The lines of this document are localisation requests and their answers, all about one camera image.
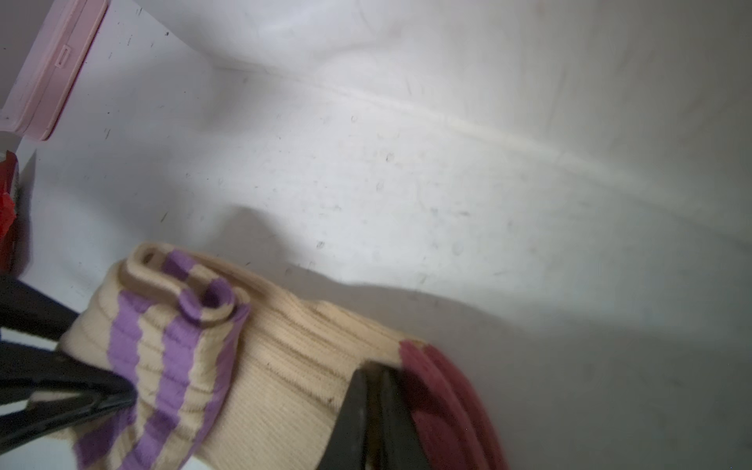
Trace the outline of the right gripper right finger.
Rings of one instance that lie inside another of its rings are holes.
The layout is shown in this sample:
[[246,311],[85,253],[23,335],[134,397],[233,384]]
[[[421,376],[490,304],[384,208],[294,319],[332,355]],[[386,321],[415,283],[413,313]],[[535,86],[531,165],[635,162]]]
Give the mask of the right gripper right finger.
[[380,372],[379,407],[381,423],[380,468],[387,470],[429,470],[415,424],[403,397],[399,371],[384,367]]

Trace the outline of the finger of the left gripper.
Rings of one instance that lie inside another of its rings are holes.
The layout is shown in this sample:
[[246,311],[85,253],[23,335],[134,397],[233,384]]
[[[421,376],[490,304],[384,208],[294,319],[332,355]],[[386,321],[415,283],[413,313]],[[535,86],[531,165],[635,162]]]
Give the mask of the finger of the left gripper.
[[10,274],[1,275],[1,327],[59,341],[78,318],[68,307]]
[[13,405],[51,393],[26,409],[1,417],[1,450],[11,452],[53,432],[108,416],[135,404],[135,387],[107,370],[62,352],[1,345],[1,403]]

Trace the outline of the beige maroon striped sock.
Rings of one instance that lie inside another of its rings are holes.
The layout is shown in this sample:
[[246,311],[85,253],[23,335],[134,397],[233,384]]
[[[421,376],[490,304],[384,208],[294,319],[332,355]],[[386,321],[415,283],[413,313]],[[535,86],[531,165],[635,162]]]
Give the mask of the beige maroon striped sock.
[[58,348],[137,393],[65,432],[81,469],[314,468],[354,372],[377,364],[401,374],[431,468],[507,466],[471,383],[434,346],[172,245],[114,264]]

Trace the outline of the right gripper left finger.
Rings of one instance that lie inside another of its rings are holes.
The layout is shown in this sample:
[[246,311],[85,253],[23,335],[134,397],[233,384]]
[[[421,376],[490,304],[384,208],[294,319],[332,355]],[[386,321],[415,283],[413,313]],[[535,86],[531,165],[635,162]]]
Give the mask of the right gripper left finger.
[[367,371],[358,368],[337,416],[329,442],[317,470],[364,470],[367,458],[369,381]]

